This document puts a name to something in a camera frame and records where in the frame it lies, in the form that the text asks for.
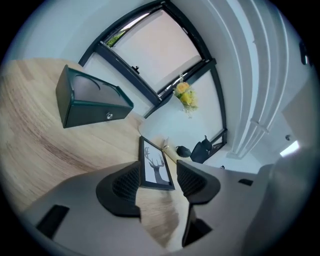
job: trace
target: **flower bouquet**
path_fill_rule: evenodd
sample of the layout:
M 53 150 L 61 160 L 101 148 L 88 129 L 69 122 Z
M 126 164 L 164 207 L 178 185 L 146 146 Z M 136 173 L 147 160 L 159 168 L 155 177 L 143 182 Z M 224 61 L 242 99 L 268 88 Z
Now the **flower bouquet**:
M 194 89 L 187 82 L 183 82 L 182 76 L 180 76 L 180 83 L 174 89 L 174 95 L 182 102 L 183 111 L 191 118 L 191 112 L 198 108 L 198 99 Z

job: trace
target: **picture frame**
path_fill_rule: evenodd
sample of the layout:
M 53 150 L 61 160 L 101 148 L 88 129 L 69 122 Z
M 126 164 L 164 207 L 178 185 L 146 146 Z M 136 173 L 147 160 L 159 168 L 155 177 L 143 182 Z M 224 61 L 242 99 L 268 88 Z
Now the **picture frame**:
M 165 152 L 141 136 L 139 139 L 140 187 L 175 190 Z

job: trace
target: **silver lock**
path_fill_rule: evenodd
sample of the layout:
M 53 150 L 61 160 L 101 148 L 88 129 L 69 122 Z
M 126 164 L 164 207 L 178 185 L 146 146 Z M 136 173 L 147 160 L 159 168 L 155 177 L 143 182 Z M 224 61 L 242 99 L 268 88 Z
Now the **silver lock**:
M 113 116 L 114 116 L 113 114 L 108 113 L 108 114 L 106 114 L 106 119 L 110 120 L 110 119 L 112 119 Z

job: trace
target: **dark green watch box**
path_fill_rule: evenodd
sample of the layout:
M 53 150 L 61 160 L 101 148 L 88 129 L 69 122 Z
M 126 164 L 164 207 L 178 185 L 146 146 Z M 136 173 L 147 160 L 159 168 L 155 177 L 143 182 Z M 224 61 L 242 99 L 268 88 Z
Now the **dark green watch box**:
M 134 108 L 119 86 L 68 65 L 64 66 L 55 94 L 63 128 L 124 119 Z

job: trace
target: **deer silhouette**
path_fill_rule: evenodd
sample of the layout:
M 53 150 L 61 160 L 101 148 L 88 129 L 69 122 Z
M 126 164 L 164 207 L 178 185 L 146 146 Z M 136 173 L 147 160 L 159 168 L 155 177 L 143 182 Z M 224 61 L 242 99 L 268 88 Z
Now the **deer silhouette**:
M 161 164 L 158 163 L 158 160 L 156 161 L 156 165 L 154 164 L 154 160 L 149 158 L 149 147 L 145 147 L 144 148 L 144 156 L 146 159 L 149 160 L 149 164 L 150 166 L 153 168 L 154 170 L 154 177 L 155 177 L 155 181 L 156 183 L 158 184 L 163 184 L 163 185 L 171 185 L 168 181 L 166 180 L 163 180 L 160 176 L 160 173 L 159 173 L 159 169 L 160 167 L 164 167 L 165 166 L 165 162 L 164 160 L 162 159 L 161 155 L 159 154 L 159 157 L 161 159 Z

